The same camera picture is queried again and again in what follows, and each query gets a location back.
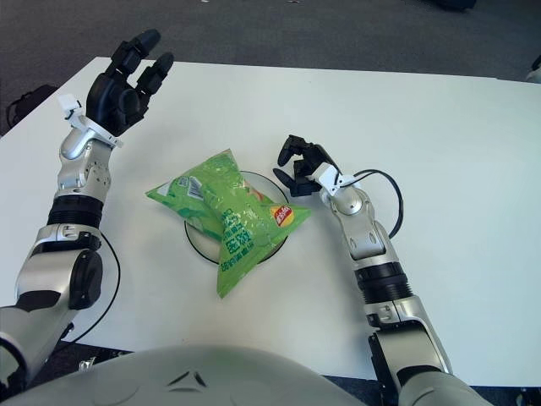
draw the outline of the snack bag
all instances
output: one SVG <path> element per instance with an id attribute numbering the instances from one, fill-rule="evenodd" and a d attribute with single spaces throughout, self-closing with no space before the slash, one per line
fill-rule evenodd
<path id="1" fill-rule="evenodd" d="M 261 197 L 246 184 L 230 151 L 193 168 L 189 179 L 223 226 L 216 289 L 222 298 L 310 215 L 307 208 Z"/>
<path id="2" fill-rule="evenodd" d="M 227 150 L 224 153 L 229 154 L 234 162 L 231 151 Z M 221 236 L 223 235 L 221 220 L 216 217 L 214 211 L 203 201 L 203 197 L 199 193 L 201 184 L 196 178 L 191 177 L 192 172 L 193 169 L 190 169 L 178 178 L 149 190 L 146 192 L 146 195 L 152 200 L 156 200 L 175 211 L 188 224 L 194 226 L 200 232 L 216 241 L 221 241 Z M 250 194 L 257 196 L 260 201 L 272 203 L 271 199 L 252 188 L 246 181 L 244 181 L 244 188 Z"/>

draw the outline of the robot finger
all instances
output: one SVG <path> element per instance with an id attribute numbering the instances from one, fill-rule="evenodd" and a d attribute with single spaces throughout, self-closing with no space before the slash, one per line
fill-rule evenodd
<path id="1" fill-rule="evenodd" d="M 130 42 L 123 41 L 113 53 L 111 64 L 105 71 L 105 75 L 110 78 L 121 75 L 126 80 L 135 72 L 141 60 L 148 56 L 160 38 L 160 33 L 157 30 L 147 30 Z"/>

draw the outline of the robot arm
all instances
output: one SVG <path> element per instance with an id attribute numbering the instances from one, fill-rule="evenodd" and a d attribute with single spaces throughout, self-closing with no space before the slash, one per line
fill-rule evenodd
<path id="1" fill-rule="evenodd" d="M 90 89 L 86 116 L 71 95 L 59 99 L 73 128 L 60 147 L 62 168 L 47 225 L 19 272 L 17 303 L 0 308 L 0 399 L 25 388 L 73 328 L 78 311 L 100 297 L 97 250 L 111 184 L 109 157 L 122 144 L 117 137 L 144 117 L 172 66 L 172 54 L 147 68 L 135 88 L 127 78 L 159 40 L 158 31 L 147 30 L 120 45 Z"/>
<path id="2" fill-rule="evenodd" d="M 274 173 L 292 196 L 311 195 L 319 190 L 320 198 L 342 226 L 349 255 L 355 262 L 355 277 L 363 292 L 364 313 L 376 329 L 369 344 L 384 400 L 397 404 L 401 395 L 401 404 L 420 404 L 416 403 L 418 399 L 430 392 L 430 402 L 423 404 L 457 404 L 459 399 L 466 399 L 460 396 L 467 393 L 476 402 L 467 398 L 468 404 L 487 404 L 451 375 L 451 363 L 423 303 L 413 294 L 389 235 L 375 221 L 374 207 L 360 189 L 358 178 L 342 174 L 320 145 L 293 135 L 284 144 L 278 164 L 283 166 L 295 154 L 303 159 L 294 163 L 294 179 L 280 169 Z M 398 194 L 402 207 L 402 196 L 399 191 Z M 404 392 L 410 381 L 415 382 L 417 392 Z M 402 393 L 407 393 L 407 400 L 402 401 Z"/>

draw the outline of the lay's logo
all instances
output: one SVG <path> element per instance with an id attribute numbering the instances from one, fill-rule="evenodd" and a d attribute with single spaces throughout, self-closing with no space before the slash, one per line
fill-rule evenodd
<path id="1" fill-rule="evenodd" d="M 289 206 L 279 206 L 270 209 L 278 227 L 287 227 L 293 222 L 295 215 Z"/>

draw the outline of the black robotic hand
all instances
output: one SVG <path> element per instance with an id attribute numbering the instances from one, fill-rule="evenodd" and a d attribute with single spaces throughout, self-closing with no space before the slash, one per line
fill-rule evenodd
<path id="1" fill-rule="evenodd" d="M 127 81 L 160 38 L 157 30 L 147 30 L 130 42 L 123 41 L 113 53 L 107 70 L 90 88 L 86 98 L 86 117 L 115 137 L 144 117 L 150 97 L 160 89 L 172 66 L 173 55 L 166 52 L 145 69 L 137 79 L 135 89 Z"/>
<path id="2" fill-rule="evenodd" d="M 321 186 L 316 182 L 309 180 L 307 176 L 323 163 L 327 162 L 336 169 L 338 166 L 332 161 L 331 157 L 321 145 L 308 143 L 304 138 L 295 135 L 289 135 L 284 146 L 281 148 L 278 157 L 278 165 L 283 167 L 293 155 L 300 155 L 303 159 L 296 160 L 293 163 L 294 178 L 291 178 L 281 169 L 274 168 L 272 172 L 286 187 L 289 188 L 291 196 L 308 196 L 318 192 Z"/>

